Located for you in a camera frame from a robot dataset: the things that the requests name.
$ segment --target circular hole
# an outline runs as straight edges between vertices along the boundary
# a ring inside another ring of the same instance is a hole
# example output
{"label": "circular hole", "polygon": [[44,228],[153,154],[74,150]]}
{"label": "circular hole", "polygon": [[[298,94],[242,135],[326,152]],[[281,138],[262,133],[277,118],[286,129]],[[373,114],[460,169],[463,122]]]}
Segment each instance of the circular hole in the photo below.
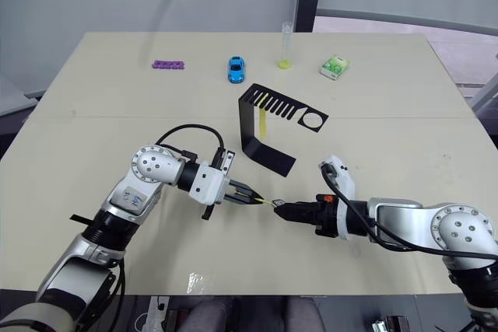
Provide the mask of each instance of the circular hole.
{"label": "circular hole", "polygon": [[309,128],[319,128],[324,121],[316,113],[306,113],[303,115],[303,123]]}

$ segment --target purple toy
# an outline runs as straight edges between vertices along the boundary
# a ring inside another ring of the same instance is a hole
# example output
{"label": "purple toy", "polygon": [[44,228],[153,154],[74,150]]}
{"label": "purple toy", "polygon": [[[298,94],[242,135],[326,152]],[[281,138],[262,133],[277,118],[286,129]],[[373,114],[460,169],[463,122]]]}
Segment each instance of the purple toy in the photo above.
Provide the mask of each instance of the purple toy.
{"label": "purple toy", "polygon": [[155,60],[153,64],[153,69],[185,69],[185,64],[183,61],[164,61]]}

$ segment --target beige table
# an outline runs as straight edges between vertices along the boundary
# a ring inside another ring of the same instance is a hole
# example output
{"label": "beige table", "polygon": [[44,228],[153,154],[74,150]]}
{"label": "beige table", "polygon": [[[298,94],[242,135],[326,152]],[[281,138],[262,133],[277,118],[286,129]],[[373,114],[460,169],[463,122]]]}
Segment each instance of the beige table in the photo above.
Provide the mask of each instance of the beige table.
{"label": "beige table", "polygon": [[[231,177],[266,198],[311,201],[327,192],[317,164],[335,154],[349,166],[359,199],[460,201],[498,222],[496,150],[421,36],[299,35],[295,65],[284,72],[268,52],[277,54],[277,34],[155,35],[153,58],[184,59],[183,72],[133,65],[145,37],[88,34],[0,162],[0,288],[35,289],[82,230],[68,217],[93,216],[126,173],[131,154],[186,122],[217,128],[237,153]],[[193,61],[185,45],[191,46]],[[230,47],[239,45],[243,53]],[[317,73],[323,57],[335,52],[352,60],[337,82]],[[242,85],[225,79],[232,54],[247,59],[248,80]],[[117,56],[123,68],[111,63]],[[412,67],[416,60],[426,67],[421,72]],[[317,134],[291,121],[268,120],[267,143],[297,157],[287,178],[250,161],[240,149],[237,98],[249,82],[330,115]],[[216,146],[197,131],[178,133],[172,143],[205,159]],[[128,246],[129,293],[458,291],[439,257],[387,252],[364,238],[346,243],[315,236],[314,227],[285,222],[265,205],[224,202],[203,221],[203,207],[186,193],[165,187],[163,194]],[[200,281],[189,288],[191,278]]]}

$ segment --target table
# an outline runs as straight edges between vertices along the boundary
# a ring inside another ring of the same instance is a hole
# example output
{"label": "table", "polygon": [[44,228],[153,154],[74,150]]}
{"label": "table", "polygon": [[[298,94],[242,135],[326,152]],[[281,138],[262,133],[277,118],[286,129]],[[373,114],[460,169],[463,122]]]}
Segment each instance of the table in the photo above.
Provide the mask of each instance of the table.
{"label": "table", "polygon": [[[312,201],[326,193],[317,165],[335,154],[348,165],[358,199],[464,202],[498,222],[496,149],[423,36],[295,35],[289,71],[275,65],[279,38],[86,34],[0,162],[0,288],[35,289],[82,230],[68,217],[92,217],[132,153],[187,122],[218,129],[237,153],[231,177],[269,199]],[[317,73],[334,53],[351,61],[336,82]],[[225,78],[235,54],[247,62],[241,85]],[[153,59],[181,59],[186,69],[153,71]],[[267,144],[297,158],[287,178],[240,149],[237,98],[250,82],[330,116],[318,133],[270,116]],[[214,138],[195,130],[171,142],[203,159],[216,147]],[[315,236],[312,226],[285,222],[266,205],[223,202],[209,221],[200,219],[203,209],[165,187],[128,245],[129,293],[458,292],[439,257],[387,252],[364,238],[346,243]],[[189,283],[192,278],[198,281]]]}

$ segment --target yellow strip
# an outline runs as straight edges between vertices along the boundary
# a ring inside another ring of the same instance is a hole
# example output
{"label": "yellow strip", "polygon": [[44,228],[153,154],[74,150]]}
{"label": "yellow strip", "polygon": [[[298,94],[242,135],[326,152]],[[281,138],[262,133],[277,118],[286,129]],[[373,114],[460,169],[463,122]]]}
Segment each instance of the yellow strip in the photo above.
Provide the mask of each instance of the yellow strip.
{"label": "yellow strip", "polygon": [[255,198],[256,201],[260,201],[262,202],[263,204],[269,204],[269,205],[273,205],[273,203],[271,201],[266,201],[262,198]]}
{"label": "yellow strip", "polygon": [[[263,95],[261,100],[259,100],[259,104],[266,99],[266,96],[268,96],[268,93]],[[259,135],[261,136],[261,140],[266,139],[266,134],[267,134],[267,129],[266,129],[266,110],[265,108],[259,108]]]}

